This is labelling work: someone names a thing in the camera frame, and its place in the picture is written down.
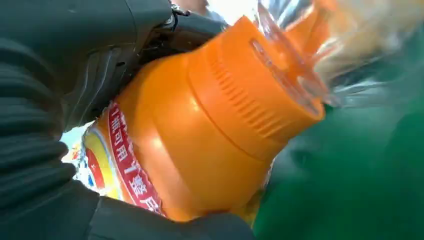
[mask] plastic wrap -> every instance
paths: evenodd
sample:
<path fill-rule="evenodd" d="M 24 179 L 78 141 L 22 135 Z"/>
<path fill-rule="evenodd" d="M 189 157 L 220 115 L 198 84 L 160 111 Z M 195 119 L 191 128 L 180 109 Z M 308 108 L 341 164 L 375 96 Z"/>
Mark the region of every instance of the plastic wrap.
<path fill-rule="evenodd" d="M 250 7 L 244 14 L 303 67 L 284 87 L 306 107 L 311 98 L 339 107 L 395 104 L 422 89 L 423 0 L 260 0 Z"/>

